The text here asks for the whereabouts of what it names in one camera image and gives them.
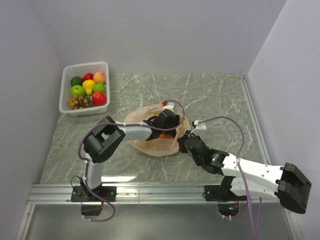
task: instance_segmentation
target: peach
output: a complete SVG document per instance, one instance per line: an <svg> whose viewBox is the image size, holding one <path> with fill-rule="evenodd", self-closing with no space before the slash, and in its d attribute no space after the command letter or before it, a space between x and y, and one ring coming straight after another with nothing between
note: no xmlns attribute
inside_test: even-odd
<svg viewBox="0 0 320 240"><path fill-rule="evenodd" d="M106 82L106 75L103 71L98 71L93 75L93 81L95 81L96 84L104 84Z"/></svg>

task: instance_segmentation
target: white wall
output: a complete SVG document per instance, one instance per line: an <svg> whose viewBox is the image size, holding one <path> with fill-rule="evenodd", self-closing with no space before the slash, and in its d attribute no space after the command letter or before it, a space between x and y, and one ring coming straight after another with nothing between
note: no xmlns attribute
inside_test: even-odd
<svg viewBox="0 0 320 240"><path fill-rule="evenodd" d="M320 1L288 0L255 59L248 84L274 164L296 164L312 182L305 240L320 228Z"/></svg>
<svg viewBox="0 0 320 240"><path fill-rule="evenodd" d="M59 116L62 62L26 0L0 2L0 238L18 230Z"/></svg>
<svg viewBox="0 0 320 240"><path fill-rule="evenodd" d="M247 74L286 0L29 0L65 65Z"/></svg>

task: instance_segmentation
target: red apple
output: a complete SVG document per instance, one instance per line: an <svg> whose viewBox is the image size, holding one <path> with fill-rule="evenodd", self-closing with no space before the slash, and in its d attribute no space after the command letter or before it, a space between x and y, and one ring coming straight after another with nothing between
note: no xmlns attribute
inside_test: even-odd
<svg viewBox="0 0 320 240"><path fill-rule="evenodd" d="M94 75L91 72L88 72L86 75L83 76L82 80L90 80L90 79L94 79Z"/></svg>
<svg viewBox="0 0 320 240"><path fill-rule="evenodd" d="M105 105L107 103L107 96L101 91L96 91L92 95L92 102L97 106Z"/></svg>

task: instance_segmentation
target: green apple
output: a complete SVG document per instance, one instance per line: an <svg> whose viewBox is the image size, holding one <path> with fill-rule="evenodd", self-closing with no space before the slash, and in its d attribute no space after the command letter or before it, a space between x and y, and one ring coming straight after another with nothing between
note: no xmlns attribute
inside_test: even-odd
<svg viewBox="0 0 320 240"><path fill-rule="evenodd" d="M71 86L75 86L75 85L80 85L81 86L82 83L83 83L83 80L79 76L74 76L70 81Z"/></svg>
<svg viewBox="0 0 320 240"><path fill-rule="evenodd" d="M97 83L96 85L93 86L93 91L94 92L102 92L102 93L106 93L106 87L103 83Z"/></svg>
<svg viewBox="0 0 320 240"><path fill-rule="evenodd" d="M86 95L86 90L83 86L74 85L70 91L71 95L77 95L78 97L84 97Z"/></svg>

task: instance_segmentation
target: black wire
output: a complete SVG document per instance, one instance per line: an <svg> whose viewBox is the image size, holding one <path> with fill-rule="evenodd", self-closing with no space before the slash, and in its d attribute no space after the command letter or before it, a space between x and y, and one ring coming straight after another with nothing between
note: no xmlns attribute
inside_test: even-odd
<svg viewBox="0 0 320 240"><path fill-rule="evenodd" d="M79 176L73 176L73 177L71 178L71 180L70 180L70 184L71 184L71 187L72 187L73 191L74 191L75 193L77 193L77 190L76 190L75 187L72 185L72 180L73 180L74 178L78 178L78 179L80 179L80 181L81 181L81 177L79 177Z"/></svg>

